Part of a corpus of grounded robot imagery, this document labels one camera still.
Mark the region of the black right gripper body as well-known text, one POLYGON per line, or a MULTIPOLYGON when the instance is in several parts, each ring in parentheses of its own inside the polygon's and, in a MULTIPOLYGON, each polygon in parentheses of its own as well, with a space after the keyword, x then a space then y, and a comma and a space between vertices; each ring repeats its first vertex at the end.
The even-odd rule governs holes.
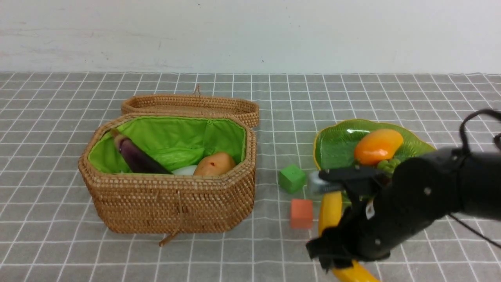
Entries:
POLYGON ((343 210, 335 227, 306 243, 310 259, 325 271, 351 267, 352 261, 384 260, 392 250, 392 225, 384 222, 372 204, 355 204, 343 210))

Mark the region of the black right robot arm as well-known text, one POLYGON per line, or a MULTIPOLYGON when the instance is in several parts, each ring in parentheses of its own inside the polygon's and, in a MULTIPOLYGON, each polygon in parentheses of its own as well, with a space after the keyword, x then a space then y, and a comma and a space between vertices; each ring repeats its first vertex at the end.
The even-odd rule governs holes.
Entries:
POLYGON ((321 170, 319 179, 347 191, 352 200, 336 227, 306 244, 322 269, 348 268, 355 261, 380 261, 434 221, 452 213, 500 220, 498 152, 460 154, 442 148, 412 157, 391 177, 362 166, 321 170))

